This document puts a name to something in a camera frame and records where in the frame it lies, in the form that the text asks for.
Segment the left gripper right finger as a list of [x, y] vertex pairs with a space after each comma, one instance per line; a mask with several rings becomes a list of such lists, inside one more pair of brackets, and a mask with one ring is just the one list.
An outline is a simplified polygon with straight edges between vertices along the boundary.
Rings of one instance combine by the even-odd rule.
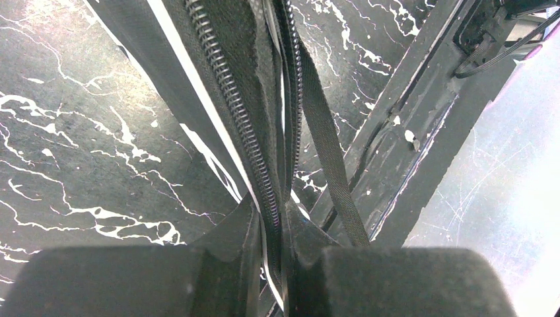
[[283, 212], [286, 316], [514, 316], [490, 263], [464, 248], [340, 246]]

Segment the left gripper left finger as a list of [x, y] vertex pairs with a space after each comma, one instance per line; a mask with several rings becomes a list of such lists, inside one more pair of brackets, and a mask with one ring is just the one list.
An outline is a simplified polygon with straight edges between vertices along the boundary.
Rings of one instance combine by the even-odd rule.
[[22, 269], [2, 316], [255, 316], [260, 218], [251, 197], [186, 246], [43, 250]]

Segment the black racket bag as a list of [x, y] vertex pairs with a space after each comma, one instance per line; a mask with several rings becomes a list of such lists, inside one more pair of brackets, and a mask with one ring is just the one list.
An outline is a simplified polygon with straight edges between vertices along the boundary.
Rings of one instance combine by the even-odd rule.
[[[360, 274], [344, 270], [367, 249], [367, 233], [291, 3], [87, 1], [87, 7], [238, 202], [211, 232], [184, 248], [188, 311], [255, 313], [259, 273], [288, 316], [368, 311], [366, 297], [353, 286]], [[291, 197], [303, 122], [348, 248]]]

